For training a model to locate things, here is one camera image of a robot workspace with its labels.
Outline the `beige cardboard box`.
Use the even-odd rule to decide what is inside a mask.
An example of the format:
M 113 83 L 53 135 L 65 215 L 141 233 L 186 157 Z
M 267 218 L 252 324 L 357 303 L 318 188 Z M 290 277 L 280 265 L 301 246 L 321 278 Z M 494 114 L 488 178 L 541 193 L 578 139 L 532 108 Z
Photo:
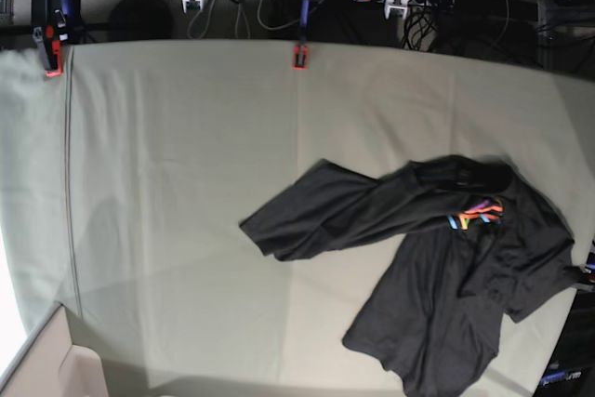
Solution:
M 73 343 L 66 308 L 57 303 L 1 376 L 3 396 L 107 397 L 99 355 Z

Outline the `red black clamp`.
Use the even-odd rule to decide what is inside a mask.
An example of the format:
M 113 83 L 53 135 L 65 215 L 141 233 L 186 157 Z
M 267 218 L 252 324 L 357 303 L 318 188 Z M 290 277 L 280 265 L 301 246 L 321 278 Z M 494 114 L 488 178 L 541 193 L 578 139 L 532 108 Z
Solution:
M 46 76 L 58 76 L 62 73 L 62 45 L 80 38 L 81 0 L 31 1 L 33 41 Z
M 310 11 L 310 0 L 302 0 L 298 21 L 298 40 L 294 47 L 292 67 L 296 70 L 305 70 L 307 62 L 307 27 Z
M 581 268 L 579 280 L 575 284 L 577 290 L 593 293 L 595 287 L 595 266 L 594 266 L 594 252 L 588 254 L 585 266 Z

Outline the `red black clamp centre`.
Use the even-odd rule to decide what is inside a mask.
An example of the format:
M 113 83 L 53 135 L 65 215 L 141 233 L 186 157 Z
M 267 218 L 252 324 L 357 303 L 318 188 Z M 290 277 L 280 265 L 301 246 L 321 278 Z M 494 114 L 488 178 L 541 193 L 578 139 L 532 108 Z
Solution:
M 307 27 L 310 11 L 310 0 L 302 0 L 298 21 L 298 40 L 294 47 L 292 67 L 296 70 L 305 70 L 307 62 Z

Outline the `black round stool base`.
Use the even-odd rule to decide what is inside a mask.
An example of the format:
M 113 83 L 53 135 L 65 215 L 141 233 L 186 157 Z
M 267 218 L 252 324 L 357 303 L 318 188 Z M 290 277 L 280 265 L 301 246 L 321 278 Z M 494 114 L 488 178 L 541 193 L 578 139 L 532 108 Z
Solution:
M 174 17 L 165 0 L 122 0 L 110 12 L 110 42 L 170 39 Z

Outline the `light green table cloth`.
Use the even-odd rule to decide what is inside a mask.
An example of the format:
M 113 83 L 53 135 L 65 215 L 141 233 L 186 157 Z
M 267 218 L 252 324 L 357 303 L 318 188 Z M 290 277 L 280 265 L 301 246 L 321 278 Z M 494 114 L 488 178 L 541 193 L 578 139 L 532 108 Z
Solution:
M 399 396 L 341 339 L 400 243 L 265 258 L 239 222 L 320 159 L 377 178 L 498 156 L 594 235 L 594 85 L 394 48 L 280 41 L 1 55 L 1 229 L 28 332 L 62 303 L 114 396 Z

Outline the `red black clamp right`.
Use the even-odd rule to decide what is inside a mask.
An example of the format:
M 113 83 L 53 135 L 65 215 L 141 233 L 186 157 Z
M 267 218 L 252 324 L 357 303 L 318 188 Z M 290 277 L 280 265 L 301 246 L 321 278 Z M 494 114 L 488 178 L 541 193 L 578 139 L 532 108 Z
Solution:
M 594 266 L 594 252 L 588 254 L 585 266 L 581 268 L 579 280 L 575 284 L 577 290 L 593 293 L 595 287 L 595 266 Z

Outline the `black t-shirt with colourful print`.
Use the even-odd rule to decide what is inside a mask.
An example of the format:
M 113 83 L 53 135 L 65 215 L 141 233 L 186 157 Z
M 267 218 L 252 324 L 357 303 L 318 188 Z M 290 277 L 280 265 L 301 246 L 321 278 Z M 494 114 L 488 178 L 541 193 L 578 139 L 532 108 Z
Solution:
M 323 160 L 240 225 L 280 261 L 402 242 L 342 339 L 408 396 L 458 396 L 581 270 L 560 213 L 510 165 L 447 155 L 379 179 Z

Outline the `red black clamp left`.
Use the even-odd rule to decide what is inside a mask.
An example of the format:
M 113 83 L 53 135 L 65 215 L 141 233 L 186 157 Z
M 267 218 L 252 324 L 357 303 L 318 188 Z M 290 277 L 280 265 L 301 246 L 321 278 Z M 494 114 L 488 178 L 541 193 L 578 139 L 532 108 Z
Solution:
M 80 38 L 81 0 L 31 1 L 33 41 L 46 76 L 58 76 L 62 73 L 62 45 Z

